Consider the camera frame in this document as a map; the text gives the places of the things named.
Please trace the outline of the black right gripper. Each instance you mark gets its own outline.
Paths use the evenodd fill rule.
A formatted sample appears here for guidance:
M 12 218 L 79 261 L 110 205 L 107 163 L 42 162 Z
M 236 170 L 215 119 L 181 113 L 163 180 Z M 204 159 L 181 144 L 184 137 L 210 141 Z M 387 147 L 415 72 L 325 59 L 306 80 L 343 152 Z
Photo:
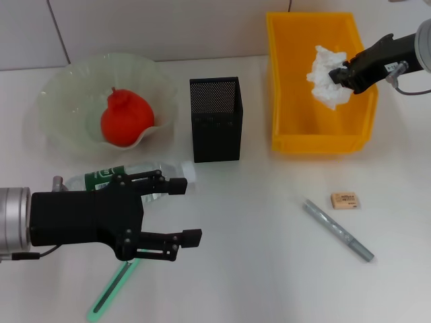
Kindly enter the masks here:
M 422 66 L 415 52 L 415 37 L 415 34 L 410 34 L 394 39 L 393 34 L 387 34 L 370 48 L 344 61 L 343 67 L 330 70 L 329 77 L 334 84 L 361 94 L 386 78 L 390 73 L 387 65 L 405 61 L 408 64 L 407 73 L 421 71 Z

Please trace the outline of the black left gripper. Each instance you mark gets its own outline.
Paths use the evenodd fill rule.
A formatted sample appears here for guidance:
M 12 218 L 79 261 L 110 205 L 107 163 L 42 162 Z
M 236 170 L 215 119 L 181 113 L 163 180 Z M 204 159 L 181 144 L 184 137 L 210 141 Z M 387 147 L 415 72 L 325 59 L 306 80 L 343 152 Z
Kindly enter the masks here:
M 116 175 L 100 190 L 35 192 L 30 207 L 33 246 L 101 243 L 122 261 L 137 258 L 143 221 L 141 196 L 184 195 L 186 178 L 161 170 Z

